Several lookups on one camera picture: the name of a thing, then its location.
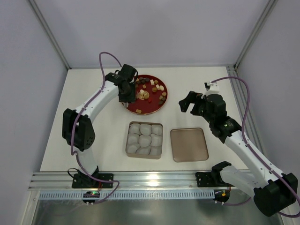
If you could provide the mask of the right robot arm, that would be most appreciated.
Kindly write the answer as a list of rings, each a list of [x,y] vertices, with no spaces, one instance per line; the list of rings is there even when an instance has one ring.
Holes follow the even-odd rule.
[[[251,171],[240,172],[224,161],[212,167],[213,179],[217,184],[233,185],[251,197],[259,211],[270,217],[286,207],[299,202],[298,179],[292,173],[285,174],[274,166],[242,132],[241,125],[227,115],[226,103],[219,94],[205,97],[190,91],[179,101],[180,110],[185,113],[193,104],[191,114],[203,117],[212,134],[233,150]]]

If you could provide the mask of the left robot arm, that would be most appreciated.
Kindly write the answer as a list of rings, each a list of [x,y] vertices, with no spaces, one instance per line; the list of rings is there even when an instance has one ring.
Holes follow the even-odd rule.
[[[124,107],[135,102],[137,70],[124,64],[120,70],[104,76],[102,86],[76,109],[63,113],[62,137],[70,145],[71,155],[76,157],[80,174],[85,178],[100,181],[96,174],[98,166],[91,150],[96,134],[93,122],[104,107],[118,98]]]

